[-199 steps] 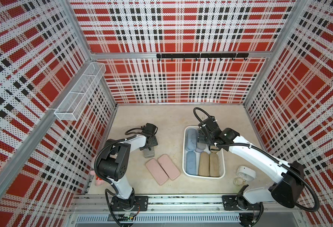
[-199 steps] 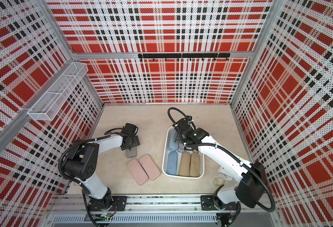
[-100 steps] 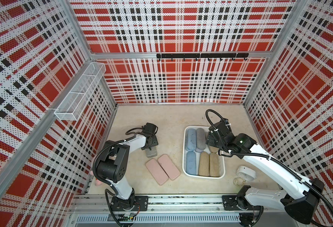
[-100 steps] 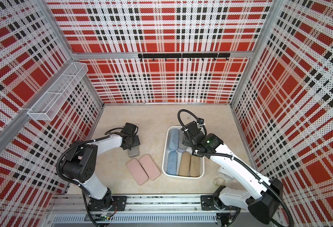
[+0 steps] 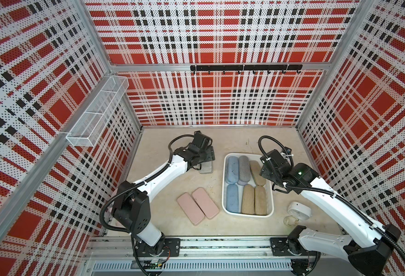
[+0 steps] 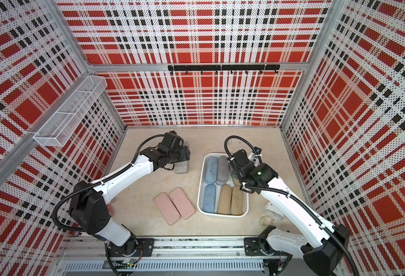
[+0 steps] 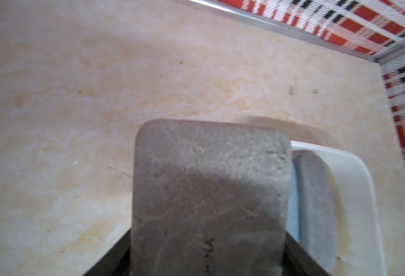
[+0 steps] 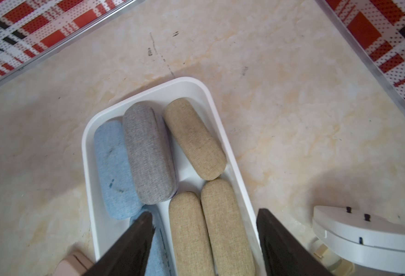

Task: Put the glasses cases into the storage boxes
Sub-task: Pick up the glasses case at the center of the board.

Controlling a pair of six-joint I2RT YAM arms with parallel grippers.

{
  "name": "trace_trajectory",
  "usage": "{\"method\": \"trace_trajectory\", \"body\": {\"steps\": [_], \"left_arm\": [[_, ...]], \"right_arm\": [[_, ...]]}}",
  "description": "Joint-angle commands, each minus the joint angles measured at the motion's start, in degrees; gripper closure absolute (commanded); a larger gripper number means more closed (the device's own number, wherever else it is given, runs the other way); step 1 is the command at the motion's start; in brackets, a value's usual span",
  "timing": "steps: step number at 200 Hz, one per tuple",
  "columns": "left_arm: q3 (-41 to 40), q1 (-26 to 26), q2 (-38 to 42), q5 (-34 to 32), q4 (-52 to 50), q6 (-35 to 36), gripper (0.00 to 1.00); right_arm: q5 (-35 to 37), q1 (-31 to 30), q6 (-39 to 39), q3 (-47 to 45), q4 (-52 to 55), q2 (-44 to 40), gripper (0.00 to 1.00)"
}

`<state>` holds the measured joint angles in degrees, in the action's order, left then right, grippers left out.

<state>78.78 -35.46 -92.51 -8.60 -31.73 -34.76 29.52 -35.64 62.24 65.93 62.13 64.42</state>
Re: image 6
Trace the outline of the grey rectangular box case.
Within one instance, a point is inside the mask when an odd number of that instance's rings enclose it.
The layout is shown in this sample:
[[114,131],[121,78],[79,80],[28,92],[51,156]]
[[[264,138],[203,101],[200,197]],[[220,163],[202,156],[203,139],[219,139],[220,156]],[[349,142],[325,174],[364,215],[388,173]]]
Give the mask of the grey rectangular box case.
[[176,174],[187,174],[189,172],[190,162],[190,149],[189,143],[184,142],[183,147],[179,150],[180,159],[179,162],[174,164],[173,172]]

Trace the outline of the grey glasses case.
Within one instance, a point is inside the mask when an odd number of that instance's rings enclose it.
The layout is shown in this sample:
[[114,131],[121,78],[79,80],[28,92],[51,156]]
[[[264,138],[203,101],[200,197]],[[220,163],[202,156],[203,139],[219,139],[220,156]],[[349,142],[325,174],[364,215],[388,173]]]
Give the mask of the grey glasses case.
[[230,167],[228,164],[227,156],[218,157],[216,184],[219,186],[225,185],[226,182],[228,181],[229,174],[230,174]]

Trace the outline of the blue glasses case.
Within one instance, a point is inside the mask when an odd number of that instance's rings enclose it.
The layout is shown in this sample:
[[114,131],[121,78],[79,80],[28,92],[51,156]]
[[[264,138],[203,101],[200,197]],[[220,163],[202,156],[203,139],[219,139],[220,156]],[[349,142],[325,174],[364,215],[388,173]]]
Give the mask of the blue glasses case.
[[202,210],[206,213],[214,213],[216,206],[216,187],[208,184],[204,190]]
[[217,172],[218,172],[218,157],[209,156],[205,161],[205,175],[204,182],[206,184],[214,184],[217,181]]

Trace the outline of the beige glasses case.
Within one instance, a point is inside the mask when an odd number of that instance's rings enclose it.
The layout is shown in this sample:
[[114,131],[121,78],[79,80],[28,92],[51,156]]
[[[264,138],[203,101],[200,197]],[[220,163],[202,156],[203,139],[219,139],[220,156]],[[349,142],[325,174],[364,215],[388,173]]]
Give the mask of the beige glasses case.
[[218,199],[217,212],[221,215],[231,214],[231,197],[232,197],[232,187],[230,185],[223,185],[220,191],[220,196]]

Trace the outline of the pink glasses case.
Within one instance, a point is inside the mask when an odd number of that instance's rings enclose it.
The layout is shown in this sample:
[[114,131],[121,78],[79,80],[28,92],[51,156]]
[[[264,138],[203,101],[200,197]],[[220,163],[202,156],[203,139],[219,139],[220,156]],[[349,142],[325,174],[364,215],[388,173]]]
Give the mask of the pink glasses case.
[[164,220],[169,226],[174,225],[181,218],[181,215],[175,205],[172,203],[166,193],[161,193],[154,198],[154,204],[160,211]]
[[171,191],[169,196],[183,219],[187,220],[195,214],[194,206],[180,187]]

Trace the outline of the brown glasses case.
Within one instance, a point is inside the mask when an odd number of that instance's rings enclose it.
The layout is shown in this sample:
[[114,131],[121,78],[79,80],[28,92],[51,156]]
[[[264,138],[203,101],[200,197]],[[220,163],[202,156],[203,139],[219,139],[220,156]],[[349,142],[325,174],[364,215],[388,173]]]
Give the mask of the brown glasses case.
[[235,186],[241,186],[241,182],[235,175],[232,175],[232,182]]

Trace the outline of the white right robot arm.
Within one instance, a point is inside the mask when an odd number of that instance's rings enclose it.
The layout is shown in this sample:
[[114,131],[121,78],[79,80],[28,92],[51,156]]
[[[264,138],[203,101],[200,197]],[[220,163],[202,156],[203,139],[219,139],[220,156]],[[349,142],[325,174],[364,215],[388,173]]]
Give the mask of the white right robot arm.
[[275,213],[288,218],[301,232],[299,235],[268,226],[259,236],[262,253],[281,251],[301,257],[318,276],[332,276],[337,265],[346,259],[353,275],[360,274],[348,250],[350,231],[335,225],[303,202],[268,164],[262,162],[261,149],[246,139],[232,135],[225,139],[228,162],[241,183],[240,190],[257,193],[267,199]]

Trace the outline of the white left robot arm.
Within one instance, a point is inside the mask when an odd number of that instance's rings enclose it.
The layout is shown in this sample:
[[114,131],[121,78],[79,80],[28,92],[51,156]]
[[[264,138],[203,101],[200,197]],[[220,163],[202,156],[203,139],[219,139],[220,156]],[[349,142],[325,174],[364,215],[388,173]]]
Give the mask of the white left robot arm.
[[108,204],[123,190],[157,169],[190,161],[190,149],[175,131],[143,141],[125,166],[93,182],[80,181],[72,193],[61,199],[51,213],[56,227],[86,232],[117,247],[122,255],[137,252],[136,235],[116,223]]

